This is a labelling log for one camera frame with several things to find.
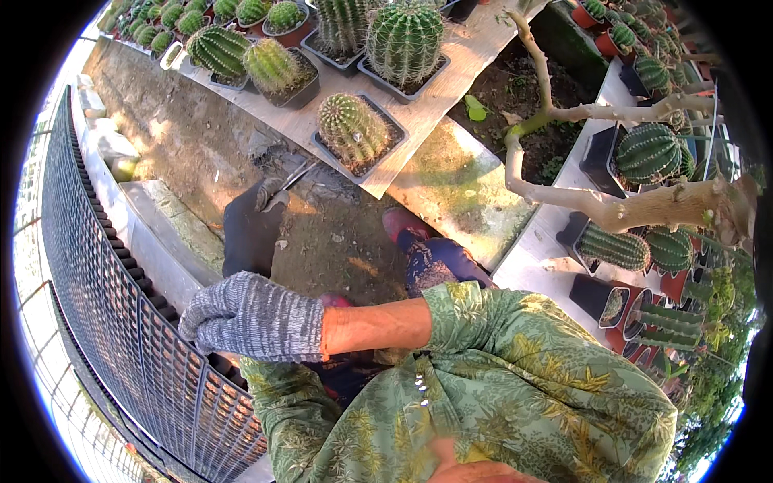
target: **forearm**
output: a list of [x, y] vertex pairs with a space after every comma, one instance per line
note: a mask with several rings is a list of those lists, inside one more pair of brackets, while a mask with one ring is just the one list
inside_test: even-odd
[[322, 354], [396, 347], [417, 349], [432, 334], [432, 314], [423, 298], [372, 307], [326, 307]]

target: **green floral shirt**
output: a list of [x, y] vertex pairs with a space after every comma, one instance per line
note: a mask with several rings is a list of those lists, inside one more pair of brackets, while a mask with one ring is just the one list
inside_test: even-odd
[[427, 442], [455, 437], [457, 461], [501, 461], [545, 481], [654, 481], [676, 408], [549, 298], [424, 291], [432, 336], [341, 413], [300, 364], [242, 358], [277, 482], [426, 481]]

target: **red shoe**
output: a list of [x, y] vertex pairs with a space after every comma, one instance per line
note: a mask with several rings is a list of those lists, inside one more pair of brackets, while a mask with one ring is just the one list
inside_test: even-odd
[[425, 240], [430, 238], [429, 225], [405, 208], [389, 208], [381, 216], [381, 223], [383, 223], [386, 234], [392, 243], [397, 243], [397, 235], [406, 228], [411, 228]]
[[325, 292], [320, 295], [319, 300], [322, 301], [322, 306], [324, 307], [355, 307], [348, 298], [332, 292]]

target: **dirt ground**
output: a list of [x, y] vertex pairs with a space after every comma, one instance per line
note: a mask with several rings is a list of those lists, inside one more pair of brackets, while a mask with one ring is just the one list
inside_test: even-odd
[[[573, 107], [593, 102], [593, 97], [559, 64], [548, 61], [556, 107]], [[486, 67], [472, 84], [469, 94], [483, 104], [488, 113], [481, 122], [471, 121], [464, 101], [455, 105], [448, 116], [473, 133], [491, 152], [505, 160], [502, 129], [508, 126], [502, 112], [517, 114], [523, 119], [540, 108], [540, 92], [536, 81], [534, 62], [516, 37]], [[526, 150], [523, 159], [523, 178], [529, 182], [553, 183], [584, 121], [577, 123], [554, 121], [521, 139]]]
[[[307, 153], [205, 87], [146, 55], [100, 39], [83, 71], [142, 156], [135, 179], [161, 179], [222, 237], [223, 209], [266, 174], [286, 176]], [[381, 226], [377, 200], [326, 165], [291, 190], [273, 279], [308, 296], [356, 304], [405, 298], [403, 254]]]

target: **gray knitted glove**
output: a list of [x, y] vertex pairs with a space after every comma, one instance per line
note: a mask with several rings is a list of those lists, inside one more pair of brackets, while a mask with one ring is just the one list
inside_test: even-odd
[[235, 352], [262, 361], [322, 360], [322, 302], [239, 272], [202, 289], [182, 313], [179, 333], [200, 351]]

